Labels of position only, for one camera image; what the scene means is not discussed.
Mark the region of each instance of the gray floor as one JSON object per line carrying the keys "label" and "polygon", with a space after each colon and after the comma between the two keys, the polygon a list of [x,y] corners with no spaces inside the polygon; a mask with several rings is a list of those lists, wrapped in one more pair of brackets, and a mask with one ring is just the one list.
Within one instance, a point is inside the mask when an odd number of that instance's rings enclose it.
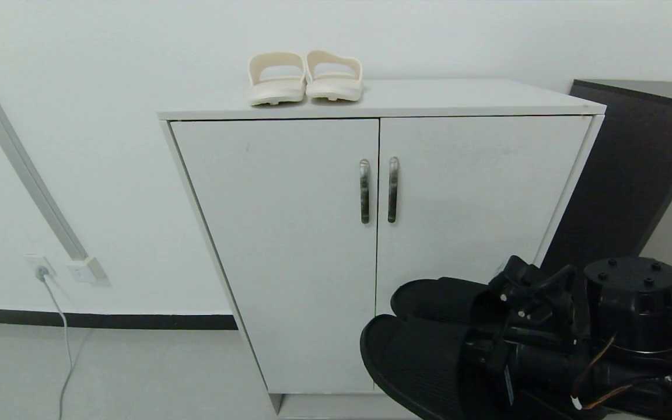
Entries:
{"label": "gray floor", "polygon": [[[271,420],[237,331],[70,328],[69,342],[64,420]],[[0,419],[56,420],[67,370],[61,328],[0,324]]]}

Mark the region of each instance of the cabinet top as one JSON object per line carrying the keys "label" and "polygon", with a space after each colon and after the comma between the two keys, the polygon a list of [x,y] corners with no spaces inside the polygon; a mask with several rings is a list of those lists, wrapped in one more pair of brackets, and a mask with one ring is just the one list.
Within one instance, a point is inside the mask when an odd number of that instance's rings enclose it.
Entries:
{"label": "cabinet top", "polygon": [[365,80],[357,103],[305,99],[251,107],[246,87],[208,89],[203,97],[158,112],[161,120],[595,115],[604,104],[504,79]]}

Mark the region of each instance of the electrical outlet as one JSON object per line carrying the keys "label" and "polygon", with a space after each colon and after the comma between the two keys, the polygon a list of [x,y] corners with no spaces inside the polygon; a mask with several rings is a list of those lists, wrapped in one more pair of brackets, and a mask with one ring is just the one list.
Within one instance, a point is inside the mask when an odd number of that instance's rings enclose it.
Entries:
{"label": "electrical outlet", "polygon": [[74,280],[83,282],[83,284],[98,284],[99,281],[106,279],[105,272],[99,265],[98,260],[91,256],[83,261],[68,262],[66,268],[72,274]]}
{"label": "electrical outlet", "polygon": [[27,265],[30,267],[30,272],[33,274],[35,273],[35,270],[42,265],[45,268],[48,268],[49,276],[53,277],[56,275],[56,270],[51,267],[44,255],[26,254],[24,255],[24,260],[27,261]]}

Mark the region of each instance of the power cord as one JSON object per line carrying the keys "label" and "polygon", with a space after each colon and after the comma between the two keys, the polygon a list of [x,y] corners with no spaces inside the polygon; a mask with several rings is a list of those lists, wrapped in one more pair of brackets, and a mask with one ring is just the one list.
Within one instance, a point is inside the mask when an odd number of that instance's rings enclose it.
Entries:
{"label": "power cord", "polygon": [[67,390],[66,387],[69,383],[69,379],[72,377],[72,372],[74,372],[74,362],[72,361],[72,350],[69,348],[69,325],[67,324],[67,318],[64,316],[64,312],[61,311],[61,308],[56,302],[56,298],[54,297],[53,292],[51,292],[51,287],[48,286],[46,276],[51,276],[51,274],[48,273],[48,268],[41,265],[35,269],[35,278],[39,279],[40,282],[45,285],[45,289],[48,290],[48,295],[51,297],[51,301],[54,303],[54,306],[56,306],[56,311],[58,311],[59,316],[61,316],[61,321],[64,322],[64,343],[67,345],[66,355],[69,357],[69,373],[66,374],[66,380],[64,380],[64,385],[61,386],[61,395],[58,399],[58,420],[61,420],[64,415],[64,393]]}

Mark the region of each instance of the cabinet handle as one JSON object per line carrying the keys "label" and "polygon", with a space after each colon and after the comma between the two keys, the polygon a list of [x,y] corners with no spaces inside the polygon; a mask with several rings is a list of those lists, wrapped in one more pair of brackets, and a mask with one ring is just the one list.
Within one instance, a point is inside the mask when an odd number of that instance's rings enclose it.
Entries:
{"label": "cabinet handle", "polygon": [[391,157],[388,164],[389,175],[387,179],[387,221],[396,222],[396,201],[398,197],[398,158]]}
{"label": "cabinet handle", "polygon": [[370,162],[359,161],[359,204],[362,208],[362,223],[370,223]]}

